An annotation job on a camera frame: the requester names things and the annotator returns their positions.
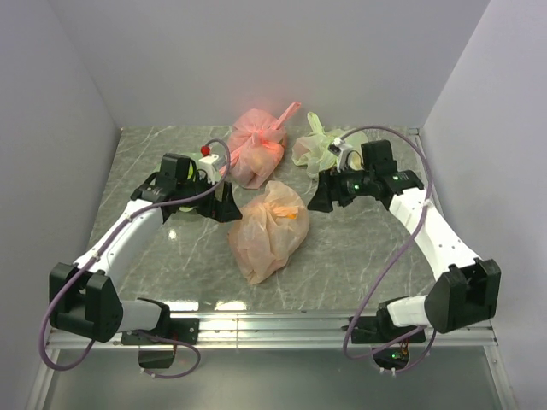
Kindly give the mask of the green fake lime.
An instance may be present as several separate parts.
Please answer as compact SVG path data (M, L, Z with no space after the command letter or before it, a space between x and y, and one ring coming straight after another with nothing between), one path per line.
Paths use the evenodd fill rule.
M195 172L196 172L196 166L195 166L193 163L191 163L191 164L189 165L188 173L187 173L187 177L186 177L186 178L187 178L188 180L192 180L192 179L194 178Z

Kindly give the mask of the pink tied plastic bag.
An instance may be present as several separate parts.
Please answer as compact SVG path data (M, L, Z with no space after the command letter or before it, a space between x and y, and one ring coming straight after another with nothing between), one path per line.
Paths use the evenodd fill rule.
M253 108L236 120L227 145L231 154L230 175L237 185L257 190L268 180L285 153L285 122L300 107L301 103L293 102L279 118Z

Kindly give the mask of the orange plastic bag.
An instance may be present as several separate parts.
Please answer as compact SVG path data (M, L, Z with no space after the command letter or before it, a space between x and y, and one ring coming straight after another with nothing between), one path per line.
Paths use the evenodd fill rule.
M227 234L245 280L256 285L284 267L307 237L309 211L288 185L269 181L263 194L242 208L243 218Z

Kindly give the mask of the green tied plastic bag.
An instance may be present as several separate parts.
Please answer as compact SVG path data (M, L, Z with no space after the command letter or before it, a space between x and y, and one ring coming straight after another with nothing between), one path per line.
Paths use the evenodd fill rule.
M307 175L317 180L320 171L337 166L337 156L328 150L328 147L345 134L345 130L334 128L327 131L321 124L319 116L313 112L307 113L307 120L311 131L299 137L292 147L291 158L297 167L305 167ZM353 170L362 169L361 145L368 142L364 132L356 132L344 140L353 150L348 155L347 167Z

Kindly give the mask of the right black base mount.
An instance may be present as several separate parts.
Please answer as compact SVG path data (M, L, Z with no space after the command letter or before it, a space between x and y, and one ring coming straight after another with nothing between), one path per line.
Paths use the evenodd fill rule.
M362 316L356 323L356 327L350 334L353 344L378 344L383 345L402 335L414 331L416 326L396 327L390 319L380 319L379 316ZM424 330L417 331L406 339L394 343L389 348L373 355L373 362L384 370L392 372L405 369L410 360L409 345L424 343L426 335Z

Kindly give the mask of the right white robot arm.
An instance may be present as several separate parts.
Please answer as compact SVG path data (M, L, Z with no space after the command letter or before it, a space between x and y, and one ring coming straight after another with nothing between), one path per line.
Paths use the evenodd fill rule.
M359 196L382 203L410 233L432 269L435 284L425 296L405 296L379 307L376 330L386 341L397 340L410 326L431 326L444 334L492 319L497 311L501 269L483 260L452 230L411 170L397 168L391 144L362 145L361 170L347 165L350 145L341 139L329 148L338 155L335 167L319 174L311 211L330 213Z

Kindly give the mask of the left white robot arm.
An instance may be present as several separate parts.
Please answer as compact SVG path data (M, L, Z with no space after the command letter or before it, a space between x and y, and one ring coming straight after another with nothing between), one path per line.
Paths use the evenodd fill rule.
M75 262L59 263L50 272L50 325L101 343L125 331L142 331L152 343L168 340L173 325L168 305L147 298L122 301L121 280L151 237L182 208L219 223L241 219L225 171L226 159L216 154L198 161L165 154L103 237Z

